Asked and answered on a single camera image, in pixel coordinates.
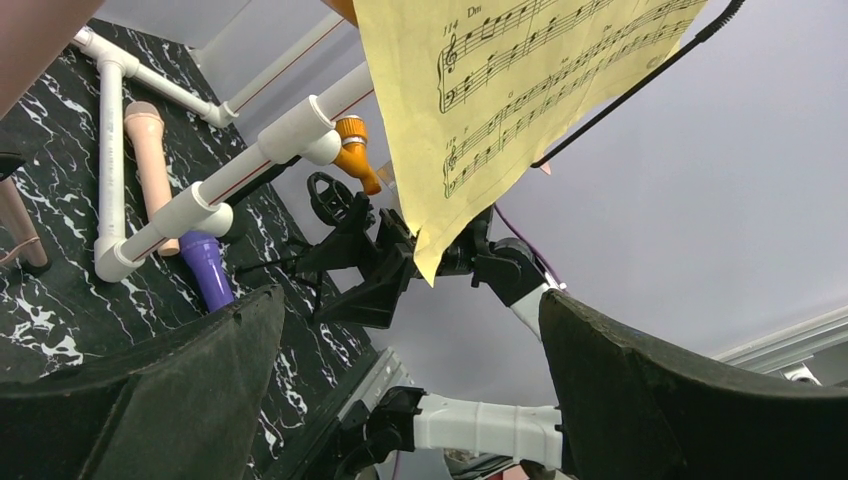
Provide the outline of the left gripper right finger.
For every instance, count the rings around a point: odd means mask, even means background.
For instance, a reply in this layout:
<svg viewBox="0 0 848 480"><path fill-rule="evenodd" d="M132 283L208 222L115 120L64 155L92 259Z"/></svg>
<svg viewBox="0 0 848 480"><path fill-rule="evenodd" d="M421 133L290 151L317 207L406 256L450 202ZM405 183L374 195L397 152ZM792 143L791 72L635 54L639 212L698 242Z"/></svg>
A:
<svg viewBox="0 0 848 480"><path fill-rule="evenodd" d="M543 294L540 336L580 479L843 479L847 392L758 374Z"/></svg>

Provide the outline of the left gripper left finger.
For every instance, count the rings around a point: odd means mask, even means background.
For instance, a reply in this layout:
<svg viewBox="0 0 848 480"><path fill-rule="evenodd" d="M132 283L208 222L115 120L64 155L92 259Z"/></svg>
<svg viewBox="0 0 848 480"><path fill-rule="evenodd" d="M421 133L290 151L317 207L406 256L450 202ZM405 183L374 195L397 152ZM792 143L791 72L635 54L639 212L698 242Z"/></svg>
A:
<svg viewBox="0 0 848 480"><path fill-rule="evenodd" d="M239 479L278 354L262 287L123 352L1 386L5 479Z"/></svg>

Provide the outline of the purple microphone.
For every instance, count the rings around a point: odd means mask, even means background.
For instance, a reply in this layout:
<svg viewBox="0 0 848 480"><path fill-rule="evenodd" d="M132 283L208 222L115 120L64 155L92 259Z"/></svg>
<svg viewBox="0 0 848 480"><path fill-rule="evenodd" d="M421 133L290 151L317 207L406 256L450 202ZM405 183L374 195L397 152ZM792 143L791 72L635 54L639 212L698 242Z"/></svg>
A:
<svg viewBox="0 0 848 480"><path fill-rule="evenodd" d="M216 237L198 231L179 238L180 255L192 271L209 312L234 301L234 294L222 266L220 244Z"/></svg>

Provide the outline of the yellow sheet music page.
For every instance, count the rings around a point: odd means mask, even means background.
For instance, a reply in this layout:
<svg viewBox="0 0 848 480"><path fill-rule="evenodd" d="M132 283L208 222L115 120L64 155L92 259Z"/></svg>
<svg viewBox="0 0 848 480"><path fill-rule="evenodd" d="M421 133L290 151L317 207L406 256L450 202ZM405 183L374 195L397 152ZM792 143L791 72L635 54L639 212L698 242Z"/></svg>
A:
<svg viewBox="0 0 848 480"><path fill-rule="evenodd" d="M357 1L414 261L444 251L545 150L679 47L680 1Z"/></svg>

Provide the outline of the pink microphone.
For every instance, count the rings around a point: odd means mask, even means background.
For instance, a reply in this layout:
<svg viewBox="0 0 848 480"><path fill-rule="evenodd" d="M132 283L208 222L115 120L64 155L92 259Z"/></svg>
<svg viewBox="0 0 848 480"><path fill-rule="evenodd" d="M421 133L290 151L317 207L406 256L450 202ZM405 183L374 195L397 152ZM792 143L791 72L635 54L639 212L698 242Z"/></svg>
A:
<svg viewBox="0 0 848 480"><path fill-rule="evenodd" d="M157 108L146 101L134 101L124 113L124 131L133 146L148 222L172 199L165 161L165 125Z"/></svg>

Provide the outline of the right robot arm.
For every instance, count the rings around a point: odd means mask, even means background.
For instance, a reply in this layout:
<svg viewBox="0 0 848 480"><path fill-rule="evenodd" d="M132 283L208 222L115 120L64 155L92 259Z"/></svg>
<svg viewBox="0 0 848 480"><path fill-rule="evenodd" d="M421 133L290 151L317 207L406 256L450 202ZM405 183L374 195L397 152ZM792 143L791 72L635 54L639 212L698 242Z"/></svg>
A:
<svg viewBox="0 0 848 480"><path fill-rule="evenodd" d="M450 285L466 278L471 288L485 287L490 304L473 311L438 295L427 324L425 307L410 312L401 302L424 281L401 215L374 211L362 193L324 191L310 201L330 232L296 256L295 272L354 268L362 278L332 299L318 295L314 321L387 330L399 320L400 349L413 357L416 383L402 382L397 364L383 356L332 418L303 477L352 479L400 451L464 450L512 464L524 434L542 448L536 463L558 466L564 441L555 409L516 405L521 358L540 345L539 303L557 281L524 240L490 238L499 209L473 217L436 270Z"/></svg>

